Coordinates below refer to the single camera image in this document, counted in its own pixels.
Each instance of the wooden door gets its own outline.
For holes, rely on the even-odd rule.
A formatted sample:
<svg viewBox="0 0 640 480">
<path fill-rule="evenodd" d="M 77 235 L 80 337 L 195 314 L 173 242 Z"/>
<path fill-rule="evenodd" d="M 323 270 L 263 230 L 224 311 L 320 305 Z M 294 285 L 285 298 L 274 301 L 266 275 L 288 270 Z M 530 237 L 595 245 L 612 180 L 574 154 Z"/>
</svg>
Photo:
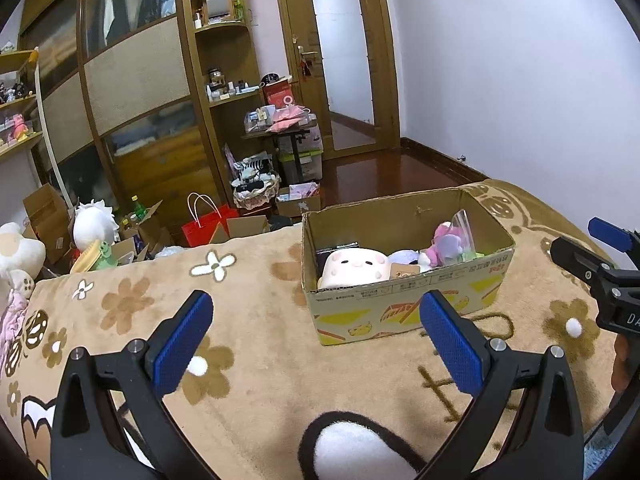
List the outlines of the wooden door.
<svg viewBox="0 0 640 480">
<path fill-rule="evenodd" d="M 356 10 L 344 11 L 342 3 L 326 1 L 329 14 L 324 14 L 322 0 L 278 0 L 296 97 L 318 115 L 324 158 L 399 146 L 398 87 L 386 0 L 347 0 L 344 9 Z M 345 12 L 352 14 L 339 15 Z M 358 20 L 360 30 L 364 29 L 361 40 L 362 33 L 353 32 Z M 331 41 L 327 30 L 331 30 Z M 361 44 L 365 57 L 358 51 L 353 63 L 347 57 L 334 59 L 341 56 L 340 34 L 345 36 L 345 56 L 357 48 L 353 43 Z"/>
</svg>

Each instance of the beige blanket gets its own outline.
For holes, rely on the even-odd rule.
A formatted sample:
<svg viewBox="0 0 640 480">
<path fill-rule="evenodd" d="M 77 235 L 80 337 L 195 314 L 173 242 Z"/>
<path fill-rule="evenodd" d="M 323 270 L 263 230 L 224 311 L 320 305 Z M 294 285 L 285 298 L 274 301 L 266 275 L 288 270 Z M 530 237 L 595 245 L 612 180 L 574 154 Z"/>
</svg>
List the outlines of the beige blanket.
<svg viewBox="0 0 640 480">
<path fill-rule="evenodd" d="M 466 188 L 517 243 L 498 300 L 471 319 L 514 349 L 561 345 L 583 421 L 591 425 L 612 396 L 614 336 L 596 327 L 595 302 L 551 262 L 548 248 L 561 234 L 596 247 L 515 186 L 489 180 Z M 301 478 L 300 439 L 313 420 L 332 410 L 363 414 L 425 459 L 433 456 L 470 397 L 457 392 L 421 331 L 321 346 L 300 285 L 300 238 L 295 226 L 40 282 L 0 381 L 0 414 L 30 459 L 48 474 L 50 423 L 69 351 L 85 346 L 92 354 L 113 352 L 133 338 L 147 338 L 195 288 L 212 296 L 214 322 L 180 387 L 164 402 L 223 479 Z M 571 317 L 583 326 L 577 339 L 564 329 Z M 130 418 L 125 408 L 120 411 Z M 496 456 L 513 414 L 512 403 L 482 464 Z"/>
</svg>

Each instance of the red shopping bag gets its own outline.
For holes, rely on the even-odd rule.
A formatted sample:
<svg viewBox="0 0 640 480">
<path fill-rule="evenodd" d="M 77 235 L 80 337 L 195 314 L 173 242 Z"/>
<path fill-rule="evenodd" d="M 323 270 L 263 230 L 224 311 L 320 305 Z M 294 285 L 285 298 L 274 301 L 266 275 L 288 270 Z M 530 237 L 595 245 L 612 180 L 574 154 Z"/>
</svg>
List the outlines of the red shopping bag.
<svg viewBox="0 0 640 480">
<path fill-rule="evenodd" d="M 195 196 L 196 199 L 191 204 L 191 197 Z M 196 210 L 196 203 L 202 199 L 213 208 L 211 213 L 207 213 L 203 216 L 198 216 Z M 200 245 L 207 245 L 213 236 L 213 232 L 216 230 L 218 224 L 222 224 L 226 234 L 229 234 L 229 227 L 226 225 L 226 221 L 229 218 L 238 218 L 240 214 L 236 209 L 231 209 L 227 204 L 223 204 L 217 207 L 211 197 L 207 195 L 200 195 L 198 193 L 191 193 L 187 197 L 187 207 L 193 217 L 193 221 L 182 226 L 182 232 L 184 233 L 189 247 L 198 247 Z"/>
</svg>

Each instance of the wooden floor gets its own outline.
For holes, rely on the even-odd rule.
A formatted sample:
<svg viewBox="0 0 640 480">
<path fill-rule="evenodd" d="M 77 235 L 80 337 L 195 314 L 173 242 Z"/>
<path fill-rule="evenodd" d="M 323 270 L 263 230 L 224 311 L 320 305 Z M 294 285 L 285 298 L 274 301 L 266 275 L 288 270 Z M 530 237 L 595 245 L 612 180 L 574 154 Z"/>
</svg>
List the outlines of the wooden floor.
<svg viewBox="0 0 640 480">
<path fill-rule="evenodd" d="M 468 182 L 443 171 L 408 148 L 326 160 L 321 182 L 324 206 Z"/>
</svg>

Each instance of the baseboard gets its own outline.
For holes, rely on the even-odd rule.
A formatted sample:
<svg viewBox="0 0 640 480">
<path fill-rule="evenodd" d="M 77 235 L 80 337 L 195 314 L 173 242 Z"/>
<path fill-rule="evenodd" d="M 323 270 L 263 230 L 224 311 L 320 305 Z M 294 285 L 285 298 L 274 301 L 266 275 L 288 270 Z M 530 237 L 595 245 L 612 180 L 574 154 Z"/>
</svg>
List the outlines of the baseboard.
<svg viewBox="0 0 640 480">
<path fill-rule="evenodd" d="M 376 138 L 376 127 L 373 124 L 365 123 L 364 121 L 359 121 L 336 112 L 329 112 L 329 117 L 331 117 L 332 121 L 343 124 L 352 130 L 356 130 L 357 132 L 366 135 L 367 137 L 371 137 L 372 139 Z"/>
<path fill-rule="evenodd" d="M 437 150 L 434 150 L 429 146 L 425 146 L 420 142 L 416 142 L 413 139 L 409 139 L 408 137 L 402 137 L 400 139 L 400 147 L 406 150 L 411 150 L 412 155 L 416 156 L 416 158 L 420 158 L 425 163 L 432 165 L 441 173 L 455 179 L 460 183 L 460 185 L 471 184 L 472 182 L 482 182 L 489 178 L 484 173 L 480 173 L 479 171 L 468 167 L 459 160 L 456 160 L 449 155 L 445 155 L 444 153 L 440 153 Z"/>
</svg>

